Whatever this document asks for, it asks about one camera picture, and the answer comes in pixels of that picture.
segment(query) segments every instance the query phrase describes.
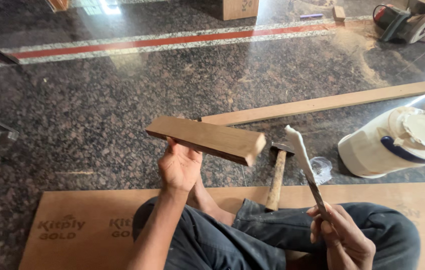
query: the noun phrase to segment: hammer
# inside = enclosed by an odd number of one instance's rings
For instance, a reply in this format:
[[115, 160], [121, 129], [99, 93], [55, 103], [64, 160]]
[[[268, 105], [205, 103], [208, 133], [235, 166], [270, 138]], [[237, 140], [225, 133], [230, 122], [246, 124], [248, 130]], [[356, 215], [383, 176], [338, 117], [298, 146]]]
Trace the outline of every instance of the hammer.
[[269, 187], [268, 200], [266, 201], [266, 211], [272, 212], [279, 209], [279, 195], [281, 193], [281, 185], [283, 184], [284, 165], [286, 163], [286, 154], [293, 153], [293, 150], [285, 144], [271, 143], [271, 149], [278, 149], [276, 166], [274, 167], [274, 178]]

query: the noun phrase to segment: red floor stripe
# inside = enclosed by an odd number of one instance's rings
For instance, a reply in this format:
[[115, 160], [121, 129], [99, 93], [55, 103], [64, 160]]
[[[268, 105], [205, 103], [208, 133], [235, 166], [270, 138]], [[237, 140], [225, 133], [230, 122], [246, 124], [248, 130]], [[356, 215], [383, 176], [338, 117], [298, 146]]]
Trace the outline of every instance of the red floor stripe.
[[18, 59], [23, 59], [23, 58], [31, 58], [31, 57], [54, 56], [54, 55], [73, 54], [73, 53], [81, 53], [81, 52], [97, 52], [97, 51], [107, 51], [107, 50], [140, 48], [140, 47], [148, 47], [148, 46], [161, 46], [161, 45], [178, 44], [178, 43], [190, 43], [190, 42], [199, 42], [199, 41], [228, 40], [228, 39], [248, 38], [248, 37], [265, 36], [265, 35], [289, 34], [289, 33], [297, 33], [297, 32], [316, 31], [316, 30], [329, 30], [331, 28], [337, 28], [342, 25], [343, 24], [329, 23], [329, 24], [293, 26], [293, 27], [287, 27], [287, 28], [220, 33], [220, 34], [179, 36], [179, 37], [169, 37], [169, 38], [162, 38], [162, 39], [127, 41], [127, 42], [116, 42], [116, 43], [100, 44], [100, 45], [27, 51], [27, 52], [14, 53], [12, 55]]

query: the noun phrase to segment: hammer head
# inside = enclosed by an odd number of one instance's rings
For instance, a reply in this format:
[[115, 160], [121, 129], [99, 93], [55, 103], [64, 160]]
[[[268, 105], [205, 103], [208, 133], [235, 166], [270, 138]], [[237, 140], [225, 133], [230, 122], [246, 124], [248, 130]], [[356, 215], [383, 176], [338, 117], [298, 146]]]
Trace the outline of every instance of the hammer head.
[[279, 149], [279, 150], [284, 150], [288, 153], [294, 154], [293, 149], [291, 149], [289, 146], [287, 146], [286, 144], [278, 144], [275, 142], [271, 142], [271, 149]]

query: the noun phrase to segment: hand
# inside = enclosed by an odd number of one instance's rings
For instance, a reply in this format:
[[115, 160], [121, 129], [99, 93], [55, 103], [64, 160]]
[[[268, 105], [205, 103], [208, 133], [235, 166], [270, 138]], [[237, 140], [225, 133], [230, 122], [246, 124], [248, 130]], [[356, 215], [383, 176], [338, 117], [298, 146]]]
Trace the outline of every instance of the hand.
[[162, 186], [166, 190], [189, 193], [200, 177], [203, 153], [182, 146], [170, 137], [166, 139], [169, 145], [157, 162], [162, 177]]
[[342, 206], [326, 202], [324, 205], [329, 221], [323, 220], [317, 205], [306, 213], [314, 218], [311, 242], [316, 242], [319, 234], [326, 242], [329, 270], [371, 270], [376, 253], [374, 243], [362, 233]]

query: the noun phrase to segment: purple pencil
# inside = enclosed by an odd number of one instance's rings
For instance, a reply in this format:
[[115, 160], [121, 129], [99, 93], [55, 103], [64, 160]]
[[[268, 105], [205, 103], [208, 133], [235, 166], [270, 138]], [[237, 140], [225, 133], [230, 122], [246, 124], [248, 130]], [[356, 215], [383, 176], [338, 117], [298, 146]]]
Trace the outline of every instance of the purple pencil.
[[301, 15], [299, 17], [302, 19], [302, 18], [309, 18], [309, 17], [320, 17], [320, 16], [323, 16], [323, 15], [324, 14], [322, 14], [322, 13], [318, 13], [318, 14]]

